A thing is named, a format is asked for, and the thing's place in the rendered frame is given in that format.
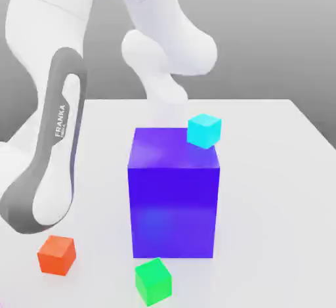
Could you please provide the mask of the small cyan cube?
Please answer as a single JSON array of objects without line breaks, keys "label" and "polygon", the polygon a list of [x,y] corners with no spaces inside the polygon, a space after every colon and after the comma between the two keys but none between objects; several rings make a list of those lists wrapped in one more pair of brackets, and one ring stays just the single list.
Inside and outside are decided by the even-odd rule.
[{"label": "small cyan cube", "polygon": [[209,114],[199,114],[188,120],[187,142],[203,149],[220,141],[222,120]]}]

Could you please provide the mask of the small green cube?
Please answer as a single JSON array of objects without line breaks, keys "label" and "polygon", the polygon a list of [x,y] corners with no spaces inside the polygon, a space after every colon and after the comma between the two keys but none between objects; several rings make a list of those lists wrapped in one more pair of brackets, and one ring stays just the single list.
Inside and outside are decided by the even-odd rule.
[{"label": "small green cube", "polygon": [[147,307],[173,293],[172,275],[159,257],[135,267],[135,286]]}]

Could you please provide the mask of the small orange cube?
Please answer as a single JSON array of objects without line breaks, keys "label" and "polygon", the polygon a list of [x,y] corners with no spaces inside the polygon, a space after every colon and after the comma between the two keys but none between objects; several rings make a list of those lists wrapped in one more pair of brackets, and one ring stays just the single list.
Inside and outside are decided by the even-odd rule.
[{"label": "small orange cube", "polygon": [[42,273],[66,276],[76,259],[73,238],[50,235],[37,252]]}]

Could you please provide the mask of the large purple box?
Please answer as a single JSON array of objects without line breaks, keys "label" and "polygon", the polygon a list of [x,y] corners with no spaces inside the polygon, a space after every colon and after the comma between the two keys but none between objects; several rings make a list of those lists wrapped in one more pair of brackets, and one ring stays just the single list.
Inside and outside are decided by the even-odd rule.
[{"label": "large purple box", "polygon": [[185,128],[135,129],[127,166],[135,258],[211,258],[220,164]]}]

